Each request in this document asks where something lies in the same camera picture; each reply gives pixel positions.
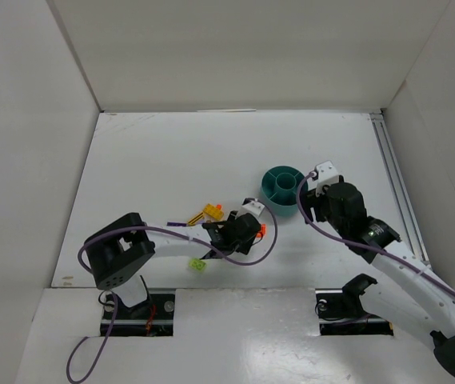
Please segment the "orange round lego piece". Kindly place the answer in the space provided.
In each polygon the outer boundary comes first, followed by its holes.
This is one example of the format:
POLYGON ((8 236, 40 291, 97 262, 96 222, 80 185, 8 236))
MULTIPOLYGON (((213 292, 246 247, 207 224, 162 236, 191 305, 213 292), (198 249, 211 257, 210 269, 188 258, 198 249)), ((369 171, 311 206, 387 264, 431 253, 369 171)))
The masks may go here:
POLYGON ((263 238, 265 236, 265 234, 266 234, 266 225, 265 224, 261 224, 261 229, 257 233, 257 237, 258 238, 263 238))

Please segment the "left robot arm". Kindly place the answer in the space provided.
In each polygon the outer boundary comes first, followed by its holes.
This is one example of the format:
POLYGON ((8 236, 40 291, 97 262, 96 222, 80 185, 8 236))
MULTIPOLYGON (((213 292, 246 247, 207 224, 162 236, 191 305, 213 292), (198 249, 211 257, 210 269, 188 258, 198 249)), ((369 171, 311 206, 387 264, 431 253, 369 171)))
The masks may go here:
POLYGON ((127 308, 140 306, 147 288, 140 270, 152 258, 227 259, 247 255, 261 230, 252 214, 198 226, 149 226, 128 213, 88 237, 78 261, 99 290, 115 293, 127 308))

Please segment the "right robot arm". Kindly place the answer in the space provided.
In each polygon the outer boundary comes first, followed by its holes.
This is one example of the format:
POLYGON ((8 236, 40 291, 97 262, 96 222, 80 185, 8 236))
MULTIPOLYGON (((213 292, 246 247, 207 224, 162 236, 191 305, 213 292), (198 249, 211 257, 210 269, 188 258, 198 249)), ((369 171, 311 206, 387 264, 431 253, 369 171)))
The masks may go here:
POLYGON ((381 219, 368 215, 357 187, 337 170, 311 171, 300 182, 297 207, 315 230, 327 222, 340 242, 396 283, 413 300, 400 302, 382 282, 359 274, 342 290, 353 312, 376 315, 403 329, 431 349, 437 362, 455 377, 455 290, 438 277, 381 219))

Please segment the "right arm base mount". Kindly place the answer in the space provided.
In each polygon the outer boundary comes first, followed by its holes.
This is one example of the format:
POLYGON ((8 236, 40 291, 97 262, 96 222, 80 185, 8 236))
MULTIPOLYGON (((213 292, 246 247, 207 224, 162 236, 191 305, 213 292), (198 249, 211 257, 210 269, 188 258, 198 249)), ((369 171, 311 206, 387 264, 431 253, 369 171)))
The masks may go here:
POLYGON ((394 336, 390 322, 366 312, 361 304, 365 290, 376 285, 377 280, 359 274, 342 288, 315 290, 315 313, 319 319, 321 336, 394 336))

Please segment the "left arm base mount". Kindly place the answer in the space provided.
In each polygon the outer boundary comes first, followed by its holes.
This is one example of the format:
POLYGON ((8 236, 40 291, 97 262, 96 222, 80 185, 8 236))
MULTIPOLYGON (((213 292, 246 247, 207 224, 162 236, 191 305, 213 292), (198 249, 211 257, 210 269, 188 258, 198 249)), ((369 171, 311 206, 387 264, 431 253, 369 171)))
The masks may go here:
POLYGON ((118 309, 112 337, 170 337, 174 333, 176 290, 152 289, 139 274, 114 290, 118 309))

